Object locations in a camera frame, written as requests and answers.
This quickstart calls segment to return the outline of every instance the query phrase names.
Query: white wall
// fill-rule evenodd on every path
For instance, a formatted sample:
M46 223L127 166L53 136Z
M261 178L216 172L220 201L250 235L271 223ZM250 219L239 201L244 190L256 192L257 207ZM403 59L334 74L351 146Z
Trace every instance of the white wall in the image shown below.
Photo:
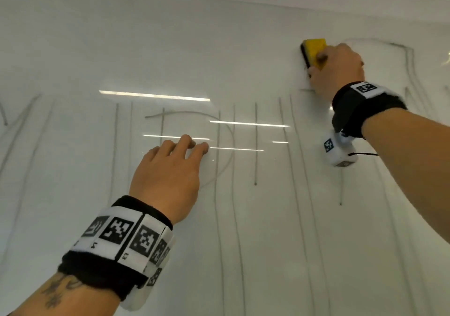
M253 127L221 127L219 140L213 117L198 113L232 120L234 109L236 120L253 121L257 103L258 121L291 125L286 136L258 129L257 185L254 152L205 157L198 203L175 228L171 261L138 314L447 314L448 245L379 160L342 171L326 163L329 107L304 90L298 46L351 39L369 80L400 94L407 86L413 111L448 124L448 26L216 0L0 0L0 25L8 119L42 94L23 125L1 129L0 313L54 272L96 212L126 194L142 153L159 144L142 134L159 134L161 118L145 116L192 111L167 115L163 134L254 149ZM102 89L211 103L131 103L100 97Z

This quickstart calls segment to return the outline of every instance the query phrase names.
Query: black cable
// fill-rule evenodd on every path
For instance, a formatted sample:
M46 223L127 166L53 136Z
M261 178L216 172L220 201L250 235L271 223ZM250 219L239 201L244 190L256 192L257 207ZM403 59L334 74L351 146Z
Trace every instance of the black cable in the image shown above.
M349 153L349 156L353 155L370 155L370 156L379 156L379 154L372 154L372 153Z

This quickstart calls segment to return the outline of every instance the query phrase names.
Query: yellow eraser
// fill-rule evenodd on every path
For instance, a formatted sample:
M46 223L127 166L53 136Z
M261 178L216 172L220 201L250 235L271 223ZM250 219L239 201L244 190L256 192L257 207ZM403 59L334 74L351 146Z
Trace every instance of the yellow eraser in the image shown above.
M316 57L326 46L327 42L325 39L308 39L301 43L300 49L305 58L307 68L314 66L321 70L325 66L325 61L318 63Z

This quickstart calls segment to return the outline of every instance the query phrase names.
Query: skin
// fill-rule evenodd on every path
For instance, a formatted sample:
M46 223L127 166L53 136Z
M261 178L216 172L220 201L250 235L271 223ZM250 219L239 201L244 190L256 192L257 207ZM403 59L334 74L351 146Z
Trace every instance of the skin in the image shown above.
M188 158L186 152L193 149ZM208 144L196 145L188 135L175 144L166 140L144 155L129 195L153 206L173 225L188 216L200 188L199 170ZM73 275L54 274L11 316L111 316L119 306L111 290L94 289Z
M311 67L311 85L332 102L342 86L364 81L364 63L346 44L328 46ZM408 200L426 222L450 243L450 127L400 108L368 118L364 138L376 150Z

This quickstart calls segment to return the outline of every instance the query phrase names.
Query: tattooed forearm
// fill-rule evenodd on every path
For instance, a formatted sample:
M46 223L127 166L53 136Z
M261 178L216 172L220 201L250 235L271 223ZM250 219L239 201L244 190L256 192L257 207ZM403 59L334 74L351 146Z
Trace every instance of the tattooed forearm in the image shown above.
M81 286L83 283L75 276L57 274L55 279L50 281L50 285L41 291L41 294L48 296L45 307L47 309L57 307L62 302L66 290L75 290Z

